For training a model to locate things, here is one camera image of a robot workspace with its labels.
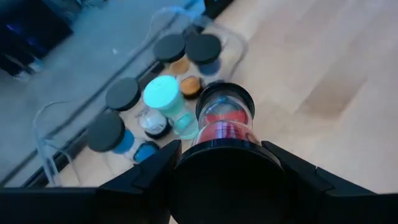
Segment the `red sand hourglass black caps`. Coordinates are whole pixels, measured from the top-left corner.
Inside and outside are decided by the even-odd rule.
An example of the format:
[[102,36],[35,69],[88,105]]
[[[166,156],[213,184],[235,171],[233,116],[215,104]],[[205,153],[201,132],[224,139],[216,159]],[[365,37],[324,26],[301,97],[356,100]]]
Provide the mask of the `red sand hourglass black caps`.
[[252,129],[254,102],[234,83],[211,84],[197,105],[199,132],[170,181],[178,224],[282,224],[286,173]]

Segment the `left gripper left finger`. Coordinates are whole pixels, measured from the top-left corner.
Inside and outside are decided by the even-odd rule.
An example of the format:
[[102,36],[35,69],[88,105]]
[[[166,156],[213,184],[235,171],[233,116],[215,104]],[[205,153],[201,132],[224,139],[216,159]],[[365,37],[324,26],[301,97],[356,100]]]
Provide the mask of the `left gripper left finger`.
[[169,224],[167,182],[182,151],[173,140],[99,187],[0,190],[0,224]]

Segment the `black cylinder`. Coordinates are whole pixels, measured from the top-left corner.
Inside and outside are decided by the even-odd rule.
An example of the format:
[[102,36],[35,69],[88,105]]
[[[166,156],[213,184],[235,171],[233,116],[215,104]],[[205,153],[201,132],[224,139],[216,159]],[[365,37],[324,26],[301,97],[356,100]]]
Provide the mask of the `black cylinder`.
[[196,66],[205,85],[218,80],[215,76],[221,70],[221,51],[221,41],[213,34],[200,34],[187,40],[185,53]]

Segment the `orange sand hourglass black caps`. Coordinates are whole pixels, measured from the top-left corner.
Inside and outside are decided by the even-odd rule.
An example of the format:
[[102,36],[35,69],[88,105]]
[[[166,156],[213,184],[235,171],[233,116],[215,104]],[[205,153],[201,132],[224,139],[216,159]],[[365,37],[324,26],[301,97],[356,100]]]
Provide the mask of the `orange sand hourglass black caps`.
[[183,97],[193,100],[200,96],[204,87],[202,79],[190,71],[191,62],[185,54],[185,44],[182,34],[167,34],[157,40],[153,53],[177,79]]

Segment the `mint green hourglass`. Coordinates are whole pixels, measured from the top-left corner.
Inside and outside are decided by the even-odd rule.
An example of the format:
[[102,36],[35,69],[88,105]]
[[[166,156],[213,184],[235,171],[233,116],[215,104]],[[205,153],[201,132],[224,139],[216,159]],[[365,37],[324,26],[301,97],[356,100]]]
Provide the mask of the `mint green hourglass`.
[[197,119],[186,104],[176,78],[170,75],[158,76],[147,84],[143,93],[144,103],[168,118],[180,139],[189,140],[197,135]]

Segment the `blue sand hourglass black caps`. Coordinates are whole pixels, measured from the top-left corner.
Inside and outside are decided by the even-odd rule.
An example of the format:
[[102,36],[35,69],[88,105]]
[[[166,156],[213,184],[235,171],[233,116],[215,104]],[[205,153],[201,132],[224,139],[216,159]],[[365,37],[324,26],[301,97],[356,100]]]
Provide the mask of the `blue sand hourglass black caps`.
[[136,136],[116,113],[104,113],[88,128],[88,147],[95,152],[121,156],[139,164],[160,147],[153,141]]

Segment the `clear plastic bin with label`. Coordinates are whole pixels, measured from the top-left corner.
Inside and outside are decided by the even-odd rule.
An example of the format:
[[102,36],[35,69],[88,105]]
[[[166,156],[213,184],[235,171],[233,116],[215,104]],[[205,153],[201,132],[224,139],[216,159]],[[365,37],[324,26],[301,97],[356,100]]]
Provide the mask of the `clear plastic bin with label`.
[[[152,65],[143,75],[135,78],[139,82],[142,93],[147,84],[161,75],[170,75],[164,64],[159,62],[153,53],[154,45],[159,38],[167,34],[182,34],[187,40],[200,34],[216,35],[222,44],[220,54],[221,70],[215,76],[218,80],[205,85],[203,91],[211,84],[218,82],[228,82],[233,77],[238,65],[246,56],[248,46],[245,39],[238,33],[220,24],[216,19],[222,13],[223,7],[214,6],[207,8],[202,14],[193,14],[181,7],[165,7],[158,10],[151,18],[149,31],[143,41],[143,46],[149,51]],[[191,62],[190,71],[198,75],[201,79],[196,66]],[[94,187],[99,186],[138,165],[131,164],[121,156],[106,155],[92,151],[88,147],[88,128],[104,113],[116,113],[106,106],[106,92],[120,79],[129,76],[121,76],[111,82],[111,84],[100,92],[103,101],[102,108],[93,116],[78,122],[78,131],[70,139],[60,136],[59,130],[49,133],[44,131],[44,123],[49,120],[52,113],[60,113],[63,109],[72,107],[72,100],[54,101],[44,106],[38,111],[33,121],[33,134],[37,143],[37,151],[42,161],[42,168],[47,177],[47,187]],[[191,108],[197,119],[195,105],[199,97],[193,100],[184,98],[186,104]],[[136,136],[153,141],[160,149],[168,140],[177,139],[183,142],[192,142],[193,139],[180,139],[174,133],[172,122],[168,119],[172,129],[171,132],[162,139],[151,139],[137,125],[133,119],[123,119],[124,124]]]

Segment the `white sand hourglass black caps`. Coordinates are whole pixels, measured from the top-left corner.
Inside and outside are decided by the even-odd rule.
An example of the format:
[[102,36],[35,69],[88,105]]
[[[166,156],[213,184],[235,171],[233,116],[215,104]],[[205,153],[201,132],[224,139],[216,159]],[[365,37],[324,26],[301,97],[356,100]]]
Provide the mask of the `white sand hourglass black caps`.
[[168,119],[143,100],[139,82],[127,77],[118,80],[105,95],[106,106],[117,111],[122,119],[133,119],[151,139],[162,139],[171,132]]

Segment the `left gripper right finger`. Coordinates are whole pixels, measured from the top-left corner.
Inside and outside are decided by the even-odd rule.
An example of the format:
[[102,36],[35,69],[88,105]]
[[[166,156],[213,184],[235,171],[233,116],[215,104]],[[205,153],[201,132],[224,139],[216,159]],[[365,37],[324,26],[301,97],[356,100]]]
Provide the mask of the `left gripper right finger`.
[[286,224],[398,224],[398,193],[377,194],[263,141],[289,183]]

